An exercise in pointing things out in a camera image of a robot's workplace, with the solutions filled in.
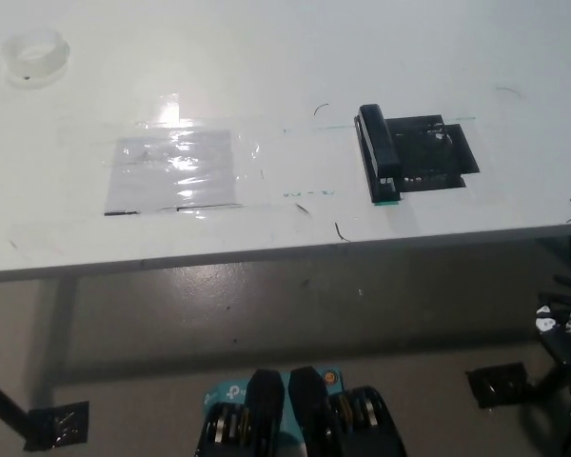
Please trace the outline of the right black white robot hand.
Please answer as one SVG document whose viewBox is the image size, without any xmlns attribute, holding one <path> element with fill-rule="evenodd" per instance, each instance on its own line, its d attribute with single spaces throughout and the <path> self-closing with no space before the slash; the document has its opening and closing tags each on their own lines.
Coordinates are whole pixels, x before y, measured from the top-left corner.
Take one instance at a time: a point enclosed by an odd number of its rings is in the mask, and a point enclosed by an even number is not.
<svg viewBox="0 0 571 457">
<path fill-rule="evenodd" d="M 571 368 L 571 277 L 556 274 L 553 278 L 570 294 L 540 292 L 535 328 L 550 356 L 560 366 Z"/>
</svg>

